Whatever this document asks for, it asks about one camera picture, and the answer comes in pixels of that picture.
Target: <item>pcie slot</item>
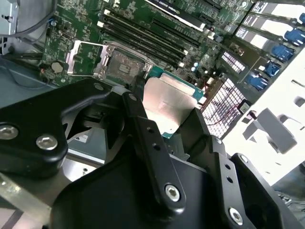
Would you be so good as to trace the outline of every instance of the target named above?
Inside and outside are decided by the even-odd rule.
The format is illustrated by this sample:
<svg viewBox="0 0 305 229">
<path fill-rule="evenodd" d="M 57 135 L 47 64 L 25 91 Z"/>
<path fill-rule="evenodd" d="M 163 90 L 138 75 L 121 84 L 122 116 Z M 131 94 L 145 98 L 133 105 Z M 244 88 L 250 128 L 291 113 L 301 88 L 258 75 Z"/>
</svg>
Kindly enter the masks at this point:
<svg viewBox="0 0 305 229">
<path fill-rule="evenodd" d="M 205 15 L 204 13 L 200 14 L 199 19 L 202 20 L 203 22 L 205 22 L 206 24 L 209 24 L 209 25 L 213 25 L 214 22 L 215 22 L 215 19 Z"/>
<path fill-rule="evenodd" d="M 177 36 L 177 37 L 183 39 L 185 42 L 188 42 L 188 43 L 190 43 L 191 45 L 194 45 L 195 47 L 199 48 L 200 43 L 199 43 L 198 41 L 196 41 L 196 40 L 194 40 L 194 39 L 192 39 L 192 38 L 190 38 L 190 37 L 184 35 L 183 33 L 181 33 L 181 32 L 179 32 L 179 31 L 177 31 L 177 30 L 175 30 L 175 29 L 169 27 L 167 24 L 165 24 L 165 23 L 159 21 L 158 19 L 154 18 L 153 21 L 152 21 L 152 23 L 155 24 L 155 25 L 157 25 L 157 26 L 159 26 L 159 27 L 161 27 L 161 28 L 164 29 L 165 31 L 167 31 L 167 32 L 169 32 L 169 33 L 171 33 L 171 34 L 173 34 L 173 35 L 175 35 L 175 36 Z"/>
<path fill-rule="evenodd" d="M 210 6 L 213 10 L 217 11 L 218 13 L 221 11 L 222 6 L 214 2 L 213 0 L 203 0 L 203 2 Z"/>
</svg>

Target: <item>gray cable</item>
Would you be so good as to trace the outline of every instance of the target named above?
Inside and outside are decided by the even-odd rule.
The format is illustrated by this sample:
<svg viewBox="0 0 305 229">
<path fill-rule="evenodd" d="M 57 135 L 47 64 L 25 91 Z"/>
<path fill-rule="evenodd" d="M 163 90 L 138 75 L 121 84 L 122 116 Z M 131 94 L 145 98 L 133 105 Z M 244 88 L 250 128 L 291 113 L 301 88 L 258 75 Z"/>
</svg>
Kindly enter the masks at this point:
<svg viewBox="0 0 305 229">
<path fill-rule="evenodd" d="M 53 0 L 52 11 L 37 24 L 33 25 L 32 27 L 30 27 L 24 31 L 17 32 L 15 34 L 11 34 L 11 35 L 0 34 L 0 37 L 24 37 L 24 36 L 34 32 L 35 30 L 40 28 L 44 23 L 46 23 L 54 15 L 54 13 L 56 12 L 56 8 L 57 8 L 57 2 L 58 2 L 58 0 Z"/>
<path fill-rule="evenodd" d="M 43 36 L 47 33 L 48 28 L 49 28 L 49 24 L 47 23 L 46 28 L 44 29 L 44 31 L 42 32 L 42 34 L 39 36 L 39 38 L 37 38 L 36 40 L 30 41 L 30 42 L 26 42 L 26 43 L 27 43 L 27 44 L 31 44 L 31 45 L 36 44 L 36 43 L 37 43 L 38 41 L 40 41 L 40 40 L 43 38 Z"/>
</svg>

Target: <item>red wire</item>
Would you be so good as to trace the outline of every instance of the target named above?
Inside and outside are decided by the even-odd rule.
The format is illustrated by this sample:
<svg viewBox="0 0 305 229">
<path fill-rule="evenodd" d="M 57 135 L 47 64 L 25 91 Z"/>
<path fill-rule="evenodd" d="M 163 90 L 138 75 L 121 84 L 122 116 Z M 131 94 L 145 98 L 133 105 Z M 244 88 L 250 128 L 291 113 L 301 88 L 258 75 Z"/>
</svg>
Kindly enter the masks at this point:
<svg viewBox="0 0 305 229">
<path fill-rule="evenodd" d="M 235 104 L 234 107 L 232 107 L 218 122 L 213 123 L 213 124 L 208 124 L 207 126 L 216 125 L 216 124 L 220 123 L 222 120 L 224 120 L 238 106 L 239 106 L 239 104 Z"/>
</svg>

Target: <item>mesh panel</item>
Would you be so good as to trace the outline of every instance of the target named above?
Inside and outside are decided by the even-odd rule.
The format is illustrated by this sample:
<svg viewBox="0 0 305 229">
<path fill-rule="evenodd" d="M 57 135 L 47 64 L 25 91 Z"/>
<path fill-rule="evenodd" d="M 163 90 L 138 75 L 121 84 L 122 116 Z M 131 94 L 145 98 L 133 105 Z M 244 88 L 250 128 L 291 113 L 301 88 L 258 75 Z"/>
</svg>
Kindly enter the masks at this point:
<svg viewBox="0 0 305 229">
<path fill-rule="evenodd" d="M 219 138 L 224 135 L 231 122 L 240 115 L 237 106 L 244 98 L 233 82 L 227 79 L 203 112 L 212 135 Z"/>
</svg>

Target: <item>ram slot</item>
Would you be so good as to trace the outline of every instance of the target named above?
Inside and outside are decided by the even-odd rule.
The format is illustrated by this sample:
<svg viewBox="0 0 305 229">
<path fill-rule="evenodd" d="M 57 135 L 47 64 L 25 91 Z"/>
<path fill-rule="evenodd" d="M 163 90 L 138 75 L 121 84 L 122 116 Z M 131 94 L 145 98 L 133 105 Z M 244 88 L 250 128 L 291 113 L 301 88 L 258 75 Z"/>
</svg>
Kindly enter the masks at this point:
<svg viewBox="0 0 305 229">
<path fill-rule="evenodd" d="M 112 21 L 113 23 L 116 23 L 118 25 L 121 25 L 125 27 L 125 29 L 132 31 L 134 34 L 138 34 L 139 36 L 142 36 L 146 38 L 147 40 L 150 40 L 156 44 L 159 44 L 160 46 L 164 47 L 165 49 L 170 50 L 173 53 L 176 53 L 176 55 L 180 56 L 186 56 L 187 51 L 177 45 L 174 44 L 168 40 L 165 40 L 161 37 L 156 37 L 155 34 L 153 34 L 151 31 L 147 30 L 147 28 L 142 27 L 139 24 L 136 24 L 133 21 L 127 20 L 124 17 L 115 14 L 109 10 L 105 10 L 104 20 Z"/>
<path fill-rule="evenodd" d="M 104 30 L 105 30 L 106 34 L 110 35 L 111 37 L 114 37 L 115 39 L 120 40 L 123 43 L 125 43 L 133 48 L 136 48 L 150 56 L 153 56 L 159 60 L 162 60 L 165 63 L 168 63 L 174 67 L 178 67 L 179 63 L 177 63 L 175 60 L 168 58 L 167 56 L 163 56 L 161 53 L 156 52 L 155 50 L 149 49 L 149 47 L 147 47 L 141 43 L 138 43 L 137 41 L 134 41 L 133 39 L 131 39 L 123 34 L 119 34 L 113 28 L 105 27 Z"/>
<path fill-rule="evenodd" d="M 165 56 L 168 56 L 169 58 L 173 58 L 173 59 L 177 60 L 177 62 L 183 60 L 183 56 L 180 56 L 180 55 L 178 56 L 175 53 L 171 52 L 170 50 L 164 49 L 159 44 L 146 40 L 142 36 L 138 36 L 137 34 L 134 34 L 133 32 L 126 30 L 124 27 L 122 27 L 118 24 L 114 24 L 114 23 L 108 21 L 107 24 L 105 24 L 105 27 L 110 27 L 113 30 L 117 31 L 119 34 L 123 34 L 123 35 L 129 37 L 130 39 L 137 41 L 138 43 L 146 45 L 146 46 L 150 47 L 151 49 L 156 50 L 157 52 L 160 52 Z"/>
</svg>

